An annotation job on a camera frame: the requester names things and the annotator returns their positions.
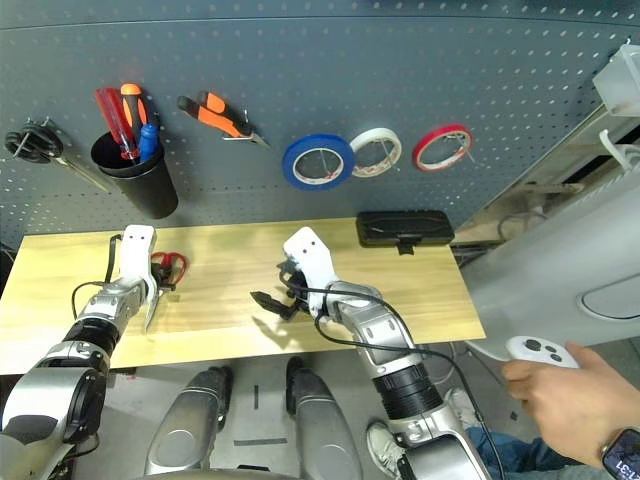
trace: wooden table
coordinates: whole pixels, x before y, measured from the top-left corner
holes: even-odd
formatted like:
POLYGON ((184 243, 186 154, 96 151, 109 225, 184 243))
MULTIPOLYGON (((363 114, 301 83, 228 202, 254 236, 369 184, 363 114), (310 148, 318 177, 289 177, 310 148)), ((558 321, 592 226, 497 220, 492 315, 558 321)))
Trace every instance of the wooden table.
MULTIPOLYGON (((354 219, 164 228, 157 230, 155 251, 183 253, 189 270, 177 290, 160 299, 147 334, 146 307, 131 319, 111 366, 344 348, 321 338, 309 316, 286 323, 249 296, 262 290, 286 298, 276 264, 284 259, 284 241, 305 225, 329 247, 338 276, 378 288, 417 343, 484 337, 449 247, 419 247, 414 256, 365 249, 354 219)), ((63 338, 73 323, 71 291, 104 279, 114 233, 25 237, 0 301, 0 374, 26 372, 63 338)), ((78 293, 78 311, 96 291, 78 293)))

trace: black pen holder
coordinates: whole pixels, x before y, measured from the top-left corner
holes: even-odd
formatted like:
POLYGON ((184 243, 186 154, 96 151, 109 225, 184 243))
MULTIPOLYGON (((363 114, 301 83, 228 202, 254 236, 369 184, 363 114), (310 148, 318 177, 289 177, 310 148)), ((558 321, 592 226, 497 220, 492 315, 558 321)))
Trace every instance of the black pen holder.
POLYGON ((105 133, 93 144, 91 158, 146 217, 164 218, 178 207, 162 144, 149 160, 134 164, 120 156, 120 146, 105 133))

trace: orange screwdriver handle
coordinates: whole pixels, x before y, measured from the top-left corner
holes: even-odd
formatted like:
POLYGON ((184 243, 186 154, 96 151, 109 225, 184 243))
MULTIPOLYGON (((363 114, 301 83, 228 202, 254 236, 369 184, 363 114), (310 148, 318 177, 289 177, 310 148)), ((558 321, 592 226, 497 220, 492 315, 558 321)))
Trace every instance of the orange screwdriver handle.
POLYGON ((148 122, 147 109, 142 101, 142 89, 135 83, 125 83, 120 87, 120 94, 127 123, 138 140, 142 125, 148 122))

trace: blue tape roll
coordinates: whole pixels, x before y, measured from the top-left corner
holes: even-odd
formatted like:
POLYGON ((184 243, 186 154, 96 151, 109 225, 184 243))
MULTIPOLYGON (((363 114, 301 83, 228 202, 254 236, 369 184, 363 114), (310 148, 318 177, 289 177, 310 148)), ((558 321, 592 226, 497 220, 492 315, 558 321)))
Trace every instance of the blue tape roll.
POLYGON ((317 133, 302 137, 289 145, 282 159, 282 173, 287 182, 300 190, 320 191, 340 185, 351 176, 355 165, 355 154, 347 142, 336 135, 317 133), (329 151, 342 160, 341 166, 332 174, 335 176, 318 179, 305 178, 295 170, 298 160, 314 150, 329 151))

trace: black case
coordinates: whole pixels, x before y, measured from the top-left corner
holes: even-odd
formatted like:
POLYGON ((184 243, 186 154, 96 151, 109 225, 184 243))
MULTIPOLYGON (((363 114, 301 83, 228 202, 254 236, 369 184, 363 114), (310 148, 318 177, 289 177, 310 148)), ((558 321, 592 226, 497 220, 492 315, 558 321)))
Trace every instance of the black case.
POLYGON ((455 236, 447 215, 439 210, 362 212, 356 228, 363 247, 395 246, 400 255, 413 255, 416 245, 447 245, 455 236))

